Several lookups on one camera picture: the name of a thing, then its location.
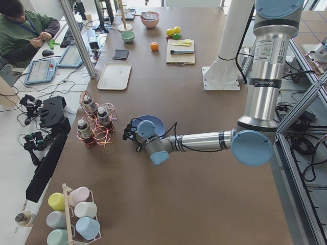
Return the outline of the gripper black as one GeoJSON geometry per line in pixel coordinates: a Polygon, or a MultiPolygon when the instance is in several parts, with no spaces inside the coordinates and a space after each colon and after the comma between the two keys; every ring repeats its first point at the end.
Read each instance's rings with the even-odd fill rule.
{"type": "Polygon", "coordinates": [[[132,123],[135,120],[138,120],[139,122],[141,122],[141,120],[139,118],[132,118],[131,121],[127,124],[126,128],[124,129],[123,140],[130,139],[133,142],[135,142],[136,143],[135,151],[140,153],[141,150],[142,150],[143,145],[141,143],[139,143],[137,138],[136,138],[136,128],[137,128],[137,126],[132,125],[132,123]]]}

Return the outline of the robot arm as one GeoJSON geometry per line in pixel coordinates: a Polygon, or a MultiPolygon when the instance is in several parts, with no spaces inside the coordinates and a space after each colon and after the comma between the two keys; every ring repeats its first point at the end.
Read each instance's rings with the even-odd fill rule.
{"type": "Polygon", "coordinates": [[[277,125],[274,110],[290,39],[298,34],[303,1],[232,1],[216,60],[202,69],[206,90],[237,90],[238,54],[250,25],[256,37],[243,116],[231,130],[191,135],[157,134],[150,120],[128,124],[123,139],[145,149],[155,165],[171,152],[231,150],[250,166],[267,163],[273,156],[277,125]]]}

